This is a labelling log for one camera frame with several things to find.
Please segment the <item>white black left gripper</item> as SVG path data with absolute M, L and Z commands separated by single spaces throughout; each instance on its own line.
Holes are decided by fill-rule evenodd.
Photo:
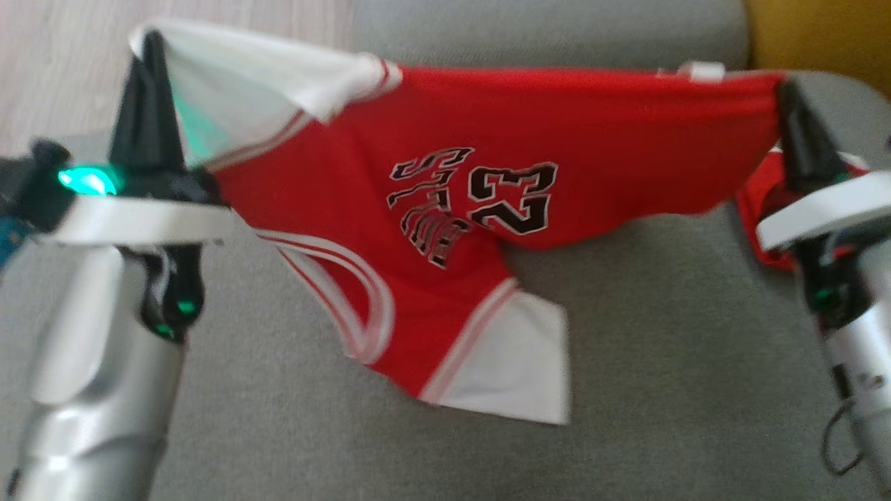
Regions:
M 120 100 L 105 165 L 61 169 L 70 202 L 42 238 L 66 246 L 112 246 L 142 255 L 150 284 L 142 320 L 182 342 L 205 304 L 203 247 L 229 238 L 235 213 L 203 171 L 187 171 L 164 38 L 148 31 L 137 47 Z

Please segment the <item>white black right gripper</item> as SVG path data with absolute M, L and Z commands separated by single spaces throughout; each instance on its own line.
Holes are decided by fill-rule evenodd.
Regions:
M 860 259 L 889 242 L 890 175 L 847 180 L 846 162 L 798 83 L 778 86 L 784 175 L 790 191 L 808 194 L 755 228 L 765 251 L 789 251 L 805 304 L 828 331 L 862 316 L 878 295 L 860 276 Z

